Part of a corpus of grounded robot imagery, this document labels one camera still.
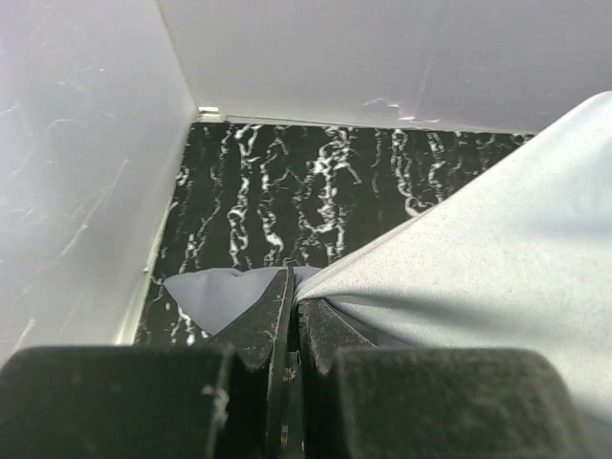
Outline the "grey pillowcase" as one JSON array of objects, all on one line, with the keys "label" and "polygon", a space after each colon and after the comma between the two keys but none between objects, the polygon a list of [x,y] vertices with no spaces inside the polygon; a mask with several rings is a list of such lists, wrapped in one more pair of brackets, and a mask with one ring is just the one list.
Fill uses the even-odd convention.
[{"label": "grey pillowcase", "polygon": [[[210,338],[283,268],[168,278]],[[297,307],[324,300],[378,347],[520,349],[566,385],[591,448],[611,454],[611,96],[595,95],[444,202],[324,269],[297,267],[282,440],[304,415]]]}]

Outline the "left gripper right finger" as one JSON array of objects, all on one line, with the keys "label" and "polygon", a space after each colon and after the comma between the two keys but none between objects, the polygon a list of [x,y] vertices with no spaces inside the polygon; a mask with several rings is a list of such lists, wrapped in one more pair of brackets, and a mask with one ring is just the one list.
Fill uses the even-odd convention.
[{"label": "left gripper right finger", "polygon": [[309,458],[587,458],[557,370],[520,349],[378,347],[324,300],[296,310]]}]

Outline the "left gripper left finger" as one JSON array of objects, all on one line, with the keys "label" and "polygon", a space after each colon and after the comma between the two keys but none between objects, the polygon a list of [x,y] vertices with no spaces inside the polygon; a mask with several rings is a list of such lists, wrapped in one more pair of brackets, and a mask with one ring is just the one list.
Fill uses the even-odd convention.
[{"label": "left gripper left finger", "polygon": [[46,346],[1,370],[5,458],[275,458],[295,274],[200,346]]}]

